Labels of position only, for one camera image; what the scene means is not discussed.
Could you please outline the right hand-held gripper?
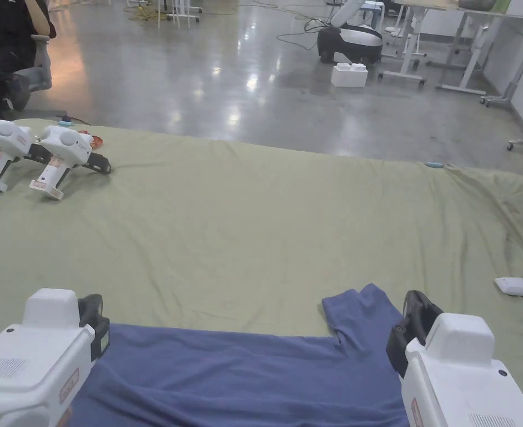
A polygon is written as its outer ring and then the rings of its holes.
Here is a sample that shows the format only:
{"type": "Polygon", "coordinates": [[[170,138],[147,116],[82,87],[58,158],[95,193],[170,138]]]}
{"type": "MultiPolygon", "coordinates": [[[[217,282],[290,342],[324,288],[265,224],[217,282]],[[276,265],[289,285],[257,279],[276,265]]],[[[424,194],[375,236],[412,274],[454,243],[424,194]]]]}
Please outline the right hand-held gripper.
{"type": "Polygon", "coordinates": [[[494,358],[488,324],[443,312],[424,293],[410,290],[404,319],[388,339],[410,425],[523,426],[523,393],[494,358]]]}

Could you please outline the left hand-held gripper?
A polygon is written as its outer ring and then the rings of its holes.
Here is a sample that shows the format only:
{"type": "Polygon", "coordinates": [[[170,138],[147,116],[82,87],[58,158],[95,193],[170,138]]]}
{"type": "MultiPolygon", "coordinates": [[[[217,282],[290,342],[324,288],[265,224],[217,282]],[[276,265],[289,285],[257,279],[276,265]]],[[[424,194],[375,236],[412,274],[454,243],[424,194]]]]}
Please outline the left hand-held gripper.
{"type": "Polygon", "coordinates": [[[0,333],[0,426],[58,426],[109,346],[103,298],[39,289],[0,333]]]}

